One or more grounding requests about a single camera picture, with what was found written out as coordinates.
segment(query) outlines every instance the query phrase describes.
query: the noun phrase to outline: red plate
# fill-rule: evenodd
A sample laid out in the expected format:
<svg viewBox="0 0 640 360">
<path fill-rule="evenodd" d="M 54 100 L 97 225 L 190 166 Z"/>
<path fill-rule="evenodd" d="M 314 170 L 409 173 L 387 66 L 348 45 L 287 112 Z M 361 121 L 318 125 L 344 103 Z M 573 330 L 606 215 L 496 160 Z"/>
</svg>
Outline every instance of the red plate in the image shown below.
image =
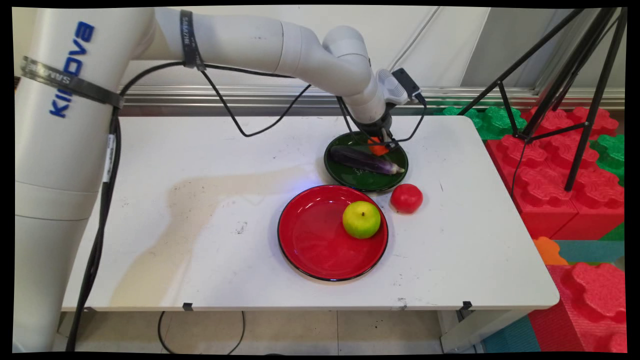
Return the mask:
<svg viewBox="0 0 640 360">
<path fill-rule="evenodd" d="M 325 281 L 350 280 L 371 270 L 387 248 L 387 219 L 380 211 L 374 236 L 352 237 L 342 226 L 342 213 L 356 201 L 370 202 L 380 211 L 370 197 L 346 186 L 317 186 L 291 199 L 278 222 L 278 241 L 287 260 Z"/>
</svg>

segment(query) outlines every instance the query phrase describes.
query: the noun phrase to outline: tomato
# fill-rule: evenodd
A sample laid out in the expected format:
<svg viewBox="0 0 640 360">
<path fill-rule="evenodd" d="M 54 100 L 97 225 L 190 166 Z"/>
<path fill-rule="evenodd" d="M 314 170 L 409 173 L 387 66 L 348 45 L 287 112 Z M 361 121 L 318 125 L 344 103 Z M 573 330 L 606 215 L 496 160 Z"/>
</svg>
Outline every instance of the tomato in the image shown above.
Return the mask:
<svg viewBox="0 0 640 360">
<path fill-rule="evenodd" d="M 390 202 L 399 213 L 412 214 L 422 205 L 422 192 L 412 184 L 398 185 Z"/>
</svg>

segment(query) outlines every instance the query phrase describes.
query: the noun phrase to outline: eggplant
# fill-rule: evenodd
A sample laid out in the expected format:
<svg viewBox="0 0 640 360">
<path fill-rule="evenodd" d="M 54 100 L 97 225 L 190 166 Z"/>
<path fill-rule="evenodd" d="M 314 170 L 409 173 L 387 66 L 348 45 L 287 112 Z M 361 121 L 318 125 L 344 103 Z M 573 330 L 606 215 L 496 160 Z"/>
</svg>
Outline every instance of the eggplant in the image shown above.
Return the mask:
<svg viewBox="0 0 640 360">
<path fill-rule="evenodd" d="M 351 146 L 336 145 L 329 149 L 329 154 L 333 161 L 348 167 L 388 175 L 404 172 L 403 168 L 397 166 L 391 161 L 356 150 Z"/>
</svg>

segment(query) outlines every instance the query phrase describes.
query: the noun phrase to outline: floor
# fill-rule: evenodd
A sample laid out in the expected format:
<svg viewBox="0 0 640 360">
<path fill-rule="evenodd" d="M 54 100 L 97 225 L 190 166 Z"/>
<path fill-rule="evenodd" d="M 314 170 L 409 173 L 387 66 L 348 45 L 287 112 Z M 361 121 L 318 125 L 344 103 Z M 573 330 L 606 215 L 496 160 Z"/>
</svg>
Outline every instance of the floor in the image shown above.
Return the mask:
<svg viewBox="0 0 640 360">
<path fill-rule="evenodd" d="M 244 338 L 234 355 L 442 354 L 434 311 L 245 311 Z M 92 313 L 77 351 L 165 353 L 157 338 L 160 312 Z M 226 354 L 242 333 L 239 311 L 172 312 L 164 342 L 176 353 Z M 54 351 L 66 337 L 56 335 Z"/>
</svg>

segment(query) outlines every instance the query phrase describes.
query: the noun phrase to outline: velcro strap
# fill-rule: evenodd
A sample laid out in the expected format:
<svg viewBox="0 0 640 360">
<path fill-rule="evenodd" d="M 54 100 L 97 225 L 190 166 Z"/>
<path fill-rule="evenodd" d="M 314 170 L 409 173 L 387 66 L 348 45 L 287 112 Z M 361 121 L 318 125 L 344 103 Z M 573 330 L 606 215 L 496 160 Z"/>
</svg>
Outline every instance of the velcro strap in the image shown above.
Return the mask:
<svg viewBox="0 0 640 360">
<path fill-rule="evenodd" d="M 184 55 L 184 66 L 189 69 L 194 67 L 198 71 L 206 71 L 207 68 L 202 62 L 198 42 L 193 31 L 193 13 L 189 10 L 180 10 L 180 38 L 182 39 L 182 54 Z"/>
<path fill-rule="evenodd" d="M 24 56 L 22 58 L 22 76 L 54 88 L 66 90 L 85 99 L 109 104 L 121 109 L 124 98 L 99 85 L 83 80 L 37 60 Z"/>
</svg>

